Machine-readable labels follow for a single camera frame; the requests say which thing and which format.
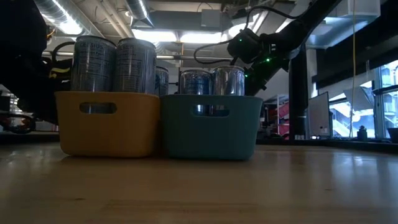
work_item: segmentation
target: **wall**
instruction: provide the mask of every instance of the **wall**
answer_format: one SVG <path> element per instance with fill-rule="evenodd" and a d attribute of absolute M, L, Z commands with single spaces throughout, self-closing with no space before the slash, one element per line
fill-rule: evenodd
<path fill-rule="evenodd" d="M 266 84 L 267 89 L 260 90 L 256 95 L 263 100 L 268 100 L 269 98 L 278 94 L 289 94 L 289 74 L 280 69 Z"/>

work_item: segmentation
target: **desk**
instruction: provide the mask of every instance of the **desk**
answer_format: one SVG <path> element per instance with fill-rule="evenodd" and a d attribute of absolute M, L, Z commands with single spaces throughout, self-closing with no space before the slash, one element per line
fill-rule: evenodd
<path fill-rule="evenodd" d="M 397 223 L 398 157 L 258 146 L 247 162 L 1 146 L 1 223 Z"/>

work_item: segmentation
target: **aluminum can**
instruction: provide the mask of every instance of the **aluminum can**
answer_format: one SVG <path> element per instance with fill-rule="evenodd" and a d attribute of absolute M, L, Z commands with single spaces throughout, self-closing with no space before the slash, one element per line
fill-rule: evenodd
<path fill-rule="evenodd" d="M 70 89 L 75 91 L 111 91 L 116 46 L 102 37 L 77 38 L 73 54 Z"/>
<path fill-rule="evenodd" d="M 116 51 L 113 91 L 155 94 L 155 46 L 145 40 L 126 38 Z"/>
<path fill-rule="evenodd" d="M 169 71 L 160 66 L 156 66 L 156 95 L 165 96 L 169 94 Z"/>
<path fill-rule="evenodd" d="M 212 74 L 213 95 L 244 96 L 244 70 L 238 66 L 220 66 Z"/>
<path fill-rule="evenodd" d="M 180 93 L 193 95 L 211 94 L 211 74 L 203 70 L 186 70 L 181 73 Z M 209 105 L 195 105 L 193 114 L 208 115 Z"/>

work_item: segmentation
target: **pipe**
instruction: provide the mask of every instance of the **pipe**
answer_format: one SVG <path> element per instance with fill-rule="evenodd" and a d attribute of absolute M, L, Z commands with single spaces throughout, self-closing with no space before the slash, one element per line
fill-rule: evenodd
<path fill-rule="evenodd" d="M 104 37 L 72 0 L 34 0 L 40 13 L 56 28 L 66 34 Z"/>
<path fill-rule="evenodd" d="M 51 52 L 45 51 L 43 56 L 51 56 Z M 57 56 L 72 57 L 73 52 L 57 52 Z M 193 56 L 186 55 L 157 55 L 156 59 L 159 60 L 194 60 Z M 232 60 L 230 57 L 200 57 L 197 56 L 199 60 Z"/>
<path fill-rule="evenodd" d="M 124 32 L 127 34 L 128 37 L 134 37 L 134 34 L 132 33 L 131 28 L 127 28 L 127 26 L 125 25 L 125 21 L 122 20 L 118 14 L 118 12 L 116 12 L 116 10 L 114 10 L 114 8 L 112 7 L 112 5 L 109 3 L 108 0 L 102 0 L 105 8 L 109 9 L 111 14 L 113 15 L 113 17 L 118 21 L 119 25 L 122 27 L 122 29 L 124 30 Z"/>
<path fill-rule="evenodd" d="M 111 15 L 107 12 L 105 7 L 102 5 L 101 0 L 96 0 L 96 5 L 98 6 L 98 9 L 102 11 L 104 14 L 105 18 L 112 24 L 113 28 L 116 30 L 116 32 L 122 37 L 126 38 L 127 35 L 119 28 L 119 26 L 115 23 Z"/>
<path fill-rule="evenodd" d="M 126 0 L 126 6 L 135 20 L 155 27 L 149 18 L 148 6 L 145 0 Z"/>

